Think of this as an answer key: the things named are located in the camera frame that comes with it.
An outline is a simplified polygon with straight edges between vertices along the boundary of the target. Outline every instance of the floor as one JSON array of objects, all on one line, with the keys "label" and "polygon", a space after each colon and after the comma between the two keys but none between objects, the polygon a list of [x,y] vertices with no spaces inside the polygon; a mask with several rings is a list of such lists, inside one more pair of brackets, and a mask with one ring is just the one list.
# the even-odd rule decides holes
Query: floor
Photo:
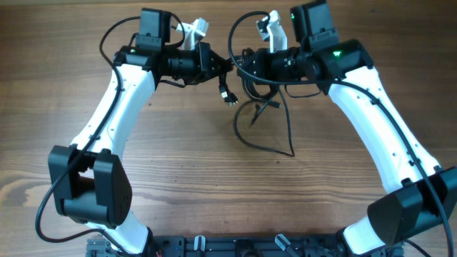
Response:
[{"label": "floor", "polygon": [[[110,69],[99,40],[116,21],[141,7],[165,9],[182,21],[204,17],[204,39],[222,56],[235,20],[248,11],[277,9],[296,46],[288,9],[300,1],[206,1],[192,4],[87,4],[0,7],[0,256],[81,256],[85,240],[45,243],[34,231],[49,188],[47,156],[68,146],[106,90]],[[457,9],[454,1],[331,1],[340,39],[359,39],[379,70],[392,102],[442,167],[457,156]],[[265,46],[255,19],[238,28],[233,48]],[[133,21],[106,42],[111,56],[137,31]],[[241,83],[228,84],[241,102]],[[296,157],[244,146],[233,134],[236,108],[219,96],[217,80],[178,89],[160,85],[139,114],[123,165],[134,190],[132,209],[156,235],[273,235],[334,233],[366,215],[385,195],[370,155],[329,97],[288,99]],[[294,89],[311,93],[314,87]],[[268,109],[250,141],[287,151],[283,109]],[[67,236],[85,229],[44,211],[44,232]],[[457,216],[451,217],[457,235]],[[432,256],[446,254],[442,227],[413,238]],[[408,256],[419,256],[407,248]]]}]

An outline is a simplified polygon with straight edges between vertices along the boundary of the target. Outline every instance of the equipment on floor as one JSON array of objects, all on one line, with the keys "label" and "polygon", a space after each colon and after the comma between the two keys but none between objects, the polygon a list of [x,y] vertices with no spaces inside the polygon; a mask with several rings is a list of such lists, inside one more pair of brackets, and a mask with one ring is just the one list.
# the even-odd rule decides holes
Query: equipment on floor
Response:
[{"label": "equipment on floor", "polygon": [[[234,56],[233,33],[250,16],[262,16],[256,25],[261,38],[269,41],[269,48],[247,48],[241,56]],[[171,17],[178,21],[176,26],[171,25]],[[140,19],[139,33],[111,62],[102,49],[105,38],[116,26],[133,19]],[[426,254],[409,238],[443,224],[448,254],[452,256],[448,217],[457,202],[457,168],[443,170],[420,145],[389,100],[367,50],[354,39],[339,42],[325,1],[292,8],[291,19],[300,46],[288,48],[277,11],[255,11],[242,16],[228,36],[229,60],[214,53],[209,44],[200,42],[208,28],[202,18],[183,24],[167,11],[143,9],[141,17],[128,18],[111,27],[100,44],[102,56],[113,68],[111,82],[94,115],[71,145],[55,146],[49,154],[52,186],[37,213],[39,237],[61,243],[100,233],[103,238],[88,241],[88,257],[397,257],[403,255],[403,242]],[[171,28],[183,33],[183,39],[165,45],[170,41]],[[233,65],[250,98],[240,110],[247,104],[263,104],[252,123],[266,107],[279,108],[281,105],[273,97],[281,95],[289,121],[292,153],[247,142],[239,135],[235,120],[237,136],[245,144],[294,156],[290,117],[280,86],[316,84],[319,92],[329,95],[354,125],[378,168],[387,195],[368,206],[367,215],[359,222],[335,234],[279,234],[273,238],[153,236],[152,230],[139,223],[130,209],[132,190],[121,163],[136,117],[161,82],[185,87],[218,76],[224,101],[236,104],[238,99],[225,82]],[[161,80],[162,76],[182,79],[184,84]],[[270,92],[261,95],[254,84],[267,85]],[[93,178],[80,175],[89,169],[94,172]],[[67,238],[46,237],[40,222],[51,194],[59,214],[91,229]]]}]

